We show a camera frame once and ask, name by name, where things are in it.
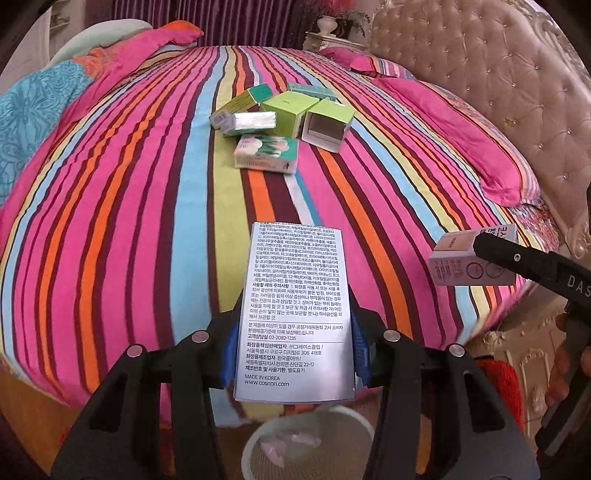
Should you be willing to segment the pink white small box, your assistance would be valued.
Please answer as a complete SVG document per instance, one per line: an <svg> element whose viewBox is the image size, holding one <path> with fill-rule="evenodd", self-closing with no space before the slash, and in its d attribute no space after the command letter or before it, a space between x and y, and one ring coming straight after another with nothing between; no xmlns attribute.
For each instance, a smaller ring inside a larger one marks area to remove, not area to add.
<svg viewBox="0 0 591 480"><path fill-rule="evenodd" d="M444 234L429 257L429 271L439 286L510 286L516 274L478 257L474 241L480 233L517 241L515 225L450 232Z"/></svg>

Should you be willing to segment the silver printed box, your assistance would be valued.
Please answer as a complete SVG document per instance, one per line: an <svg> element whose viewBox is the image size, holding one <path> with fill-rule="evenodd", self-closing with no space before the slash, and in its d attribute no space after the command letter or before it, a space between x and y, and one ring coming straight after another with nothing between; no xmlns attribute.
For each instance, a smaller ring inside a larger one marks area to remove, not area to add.
<svg viewBox="0 0 591 480"><path fill-rule="evenodd" d="M353 399L352 314L342 233L256 222L235 370L235 399L318 404Z"/></svg>

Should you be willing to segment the white tissue pack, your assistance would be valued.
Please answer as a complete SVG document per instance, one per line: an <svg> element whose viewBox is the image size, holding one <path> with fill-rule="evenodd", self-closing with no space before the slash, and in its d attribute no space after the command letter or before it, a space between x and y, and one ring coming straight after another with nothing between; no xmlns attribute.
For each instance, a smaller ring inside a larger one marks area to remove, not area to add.
<svg viewBox="0 0 591 480"><path fill-rule="evenodd" d="M283 440L276 438L260 440L259 447L273 465L279 468L284 467L284 455L287 451L287 444Z"/></svg>
<svg viewBox="0 0 591 480"><path fill-rule="evenodd" d="M291 432L288 434L288 439L290 439L290 442L301 444L311 449L318 448L322 444L322 440L310 432Z"/></svg>

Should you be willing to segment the pink pillow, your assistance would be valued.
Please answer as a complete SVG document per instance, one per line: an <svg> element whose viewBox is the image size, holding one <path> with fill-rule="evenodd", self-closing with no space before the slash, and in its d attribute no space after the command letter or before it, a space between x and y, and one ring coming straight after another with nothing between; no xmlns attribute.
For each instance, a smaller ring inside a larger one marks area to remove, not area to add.
<svg viewBox="0 0 591 480"><path fill-rule="evenodd" d="M443 87L419 80L377 78L377 87L416 110L476 171L489 200L504 206L541 203L541 187L521 152L484 115Z"/></svg>
<svg viewBox="0 0 591 480"><path fill-rule="evenodd" d="M349 71L373 78L399 78L415 80L405 67L381 57L352 50L346 47L329 47L320 51L325 56Z"/></svg>

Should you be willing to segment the pink tufted headboard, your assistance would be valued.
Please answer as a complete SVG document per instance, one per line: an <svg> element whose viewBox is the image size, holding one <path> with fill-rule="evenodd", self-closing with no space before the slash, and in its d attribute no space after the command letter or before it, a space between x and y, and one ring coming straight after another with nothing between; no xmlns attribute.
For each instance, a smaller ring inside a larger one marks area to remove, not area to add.
<svg viewBox="0 0 591 480"><path fill-rule="evenodd" d="M578 259L590 252L590 74L552 17L528 1L382 1L370 52L453 92L534 170Z"/></svg>

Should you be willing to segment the green open box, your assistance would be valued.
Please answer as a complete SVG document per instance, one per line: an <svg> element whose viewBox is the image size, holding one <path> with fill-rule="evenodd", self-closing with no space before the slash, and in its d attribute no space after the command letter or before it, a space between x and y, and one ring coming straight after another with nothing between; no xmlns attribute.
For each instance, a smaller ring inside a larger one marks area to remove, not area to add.
<svg viewBox="0 0 591 480"><path fill-rule="evenodd" d="M332 153L338 153L351 128L356 110L338 102L322 99L308 109L301 140Z"/></svg>

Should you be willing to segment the green floral box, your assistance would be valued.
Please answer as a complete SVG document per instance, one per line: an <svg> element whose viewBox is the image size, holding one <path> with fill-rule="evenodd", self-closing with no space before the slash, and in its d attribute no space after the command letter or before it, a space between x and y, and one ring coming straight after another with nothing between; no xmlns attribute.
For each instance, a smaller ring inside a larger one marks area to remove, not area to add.
<svg viewBox="0 0 591 480"><path fill-rule="evenodd" d="M298 141L290 137L242 135L233 157L238 169L293 175L297 172Z"/></svg>

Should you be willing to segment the pink far pillow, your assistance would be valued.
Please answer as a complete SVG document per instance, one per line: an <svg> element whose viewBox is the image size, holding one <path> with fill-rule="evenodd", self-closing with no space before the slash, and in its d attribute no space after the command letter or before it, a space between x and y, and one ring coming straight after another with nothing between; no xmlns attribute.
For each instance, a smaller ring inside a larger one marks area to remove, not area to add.
<svg viewBox="0 0 591 480"><path fill-rule="evenodd" d="M405 67L381 57L352 50L346 47L329 47L320 51L325 56L349 71L373 78L399 78L415 80Z"/></svg>

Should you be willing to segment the silver small box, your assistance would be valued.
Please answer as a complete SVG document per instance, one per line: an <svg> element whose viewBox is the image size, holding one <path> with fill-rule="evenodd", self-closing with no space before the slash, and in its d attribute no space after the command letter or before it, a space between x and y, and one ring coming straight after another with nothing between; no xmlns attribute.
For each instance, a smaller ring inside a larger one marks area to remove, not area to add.
<svg viewBox="0 0 591 480"><path fill-rule="evenodd" d="M238 112L228 116L219 130L223 136L242 136L276 128L276 112Z"/></svg>

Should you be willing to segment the teal flat box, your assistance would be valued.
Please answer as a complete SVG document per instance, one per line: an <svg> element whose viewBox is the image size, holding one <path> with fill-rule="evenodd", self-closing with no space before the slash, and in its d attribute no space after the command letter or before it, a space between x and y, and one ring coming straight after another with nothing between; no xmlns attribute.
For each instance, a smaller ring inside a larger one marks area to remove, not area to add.
<svg viewBox="0 0 591 480"><path fill-rule="evenodd" d="M322 86L290 82L287 84L287 89L291 92L301 93L318 99L337 100L337 96L335 96L335 93L331 89Z"/></svg>

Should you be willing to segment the lime green box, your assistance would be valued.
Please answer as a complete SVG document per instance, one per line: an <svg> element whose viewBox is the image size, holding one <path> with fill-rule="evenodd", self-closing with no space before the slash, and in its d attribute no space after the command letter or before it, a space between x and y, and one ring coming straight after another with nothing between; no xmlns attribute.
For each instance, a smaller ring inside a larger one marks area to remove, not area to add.
<svg viewBox="0 0 591 480"><path fill-rule="evenodd" d="M297 139L305 115L318 102L318 98L287 91L263 101L260 109L276 113L276 127L270 130L270 135Z"/></svg>

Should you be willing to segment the green teal long box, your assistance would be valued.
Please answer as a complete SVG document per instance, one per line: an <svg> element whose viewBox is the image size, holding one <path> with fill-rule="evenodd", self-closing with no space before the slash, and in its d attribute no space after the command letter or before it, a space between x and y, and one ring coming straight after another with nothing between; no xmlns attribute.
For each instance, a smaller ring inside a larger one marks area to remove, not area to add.
<svg viewBox="0 0 591 480"><path fill-rule="evenodd" d="M273 96L273 91L266 83L252 86L217 108L209 116L209 123L211 123L212 128L218 130L230 115L246 112L250 108L269 100L271 96Z"/></svg>

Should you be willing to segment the white flower vase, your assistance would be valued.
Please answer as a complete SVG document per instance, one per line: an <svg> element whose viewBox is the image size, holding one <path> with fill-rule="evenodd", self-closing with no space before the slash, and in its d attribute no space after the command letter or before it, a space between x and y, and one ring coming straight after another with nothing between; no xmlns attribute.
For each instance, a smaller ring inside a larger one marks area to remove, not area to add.
<svg viewBox="0 0 591 480"><path fill-rule="evenodd" d="M335 31L335 29L337 29L338 23L337 20L335 20L335 17L329 15L322 15L318 17L317 26L318 33L320 33L321 35L329 36L332 34L332 32Z"/></svg>

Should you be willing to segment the pink orange blanket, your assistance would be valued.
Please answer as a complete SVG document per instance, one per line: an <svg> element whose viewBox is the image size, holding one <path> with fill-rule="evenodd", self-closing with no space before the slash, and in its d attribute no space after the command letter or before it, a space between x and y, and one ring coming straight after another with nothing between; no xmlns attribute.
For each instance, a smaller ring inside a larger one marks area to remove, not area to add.
<svg viewBox="0 0 591 480"><path fill-rule="evenodd" d="M108 47L95 47L83 56L74 57L93 82L106 83L106 90L137 70L157 50L166 45L186 47L204 35L199 27L175 20L157 29L145 30Z"/></svg>

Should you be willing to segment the purple curtain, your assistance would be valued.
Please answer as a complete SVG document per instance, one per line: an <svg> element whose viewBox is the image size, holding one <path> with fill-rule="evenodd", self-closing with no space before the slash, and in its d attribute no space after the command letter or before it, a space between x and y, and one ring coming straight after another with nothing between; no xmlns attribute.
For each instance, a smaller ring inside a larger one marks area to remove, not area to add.
<svg viewBox="0 0 591 480"><path fill-rule="evenodd" d="M85 25L139 19L159 28L184 20L202 30L202 45L301 48L318 18L311 1L95 0L85 3Z"/></svg>

